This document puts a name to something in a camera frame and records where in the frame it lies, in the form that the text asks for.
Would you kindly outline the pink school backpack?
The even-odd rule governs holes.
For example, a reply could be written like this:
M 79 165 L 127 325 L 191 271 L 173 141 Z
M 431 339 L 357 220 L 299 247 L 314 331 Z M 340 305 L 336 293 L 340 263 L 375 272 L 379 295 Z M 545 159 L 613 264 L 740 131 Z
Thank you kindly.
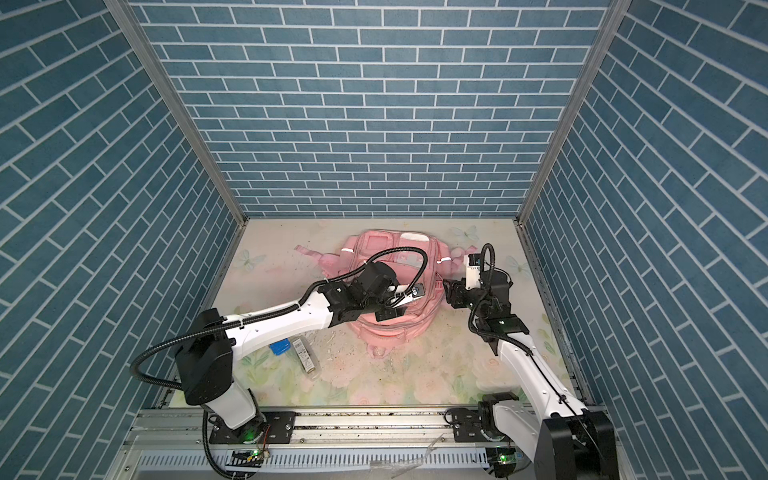
M 340 251 L 320 253 L 298 246 L 331 283 L 329 296 L 339 321 L 349 323 L 373 358 L 423 334 L 445 302 L 443 282 L 462 273 L 478 249 L 451 248 L 418 232 L 367 230 L 349 237 Z

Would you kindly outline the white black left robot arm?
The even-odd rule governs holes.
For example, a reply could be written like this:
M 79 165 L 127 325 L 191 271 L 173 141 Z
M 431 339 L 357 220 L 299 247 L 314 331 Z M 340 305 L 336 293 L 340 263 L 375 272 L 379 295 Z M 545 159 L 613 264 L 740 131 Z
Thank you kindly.
M 372 262 L 349 281 L 319 282 L 294 303 L 230 316 L 205 310 L 188 329 L 192 337 L 174 352 L 185 402 L 217 415 L 232 431 L 255 426 L 263 416 L 255 396 L 234 378 L 238 361 L 270 344 L 353 322 L 363 314 L 396 318 L 425 295 L 423 284 L 402 286 L 392 268 Z

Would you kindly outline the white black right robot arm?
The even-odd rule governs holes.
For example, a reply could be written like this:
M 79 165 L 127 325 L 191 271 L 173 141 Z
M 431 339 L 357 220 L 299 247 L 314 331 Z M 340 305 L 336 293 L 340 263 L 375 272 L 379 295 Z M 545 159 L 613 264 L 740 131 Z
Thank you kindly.
M 511 312 L 511 284 L 491 287 L 445 280 L 446 302 L 467 308 L 469 330 L 485 341 L 501 364 L 518 376 L 529 409 L 513 394 L 489 394 L 479 402 L 483 430 L 505 436 L 528 457 L 538 479 L 618 479 L 614 427 L 605 412 L 573 395 L 547 365 L 529 329 Z

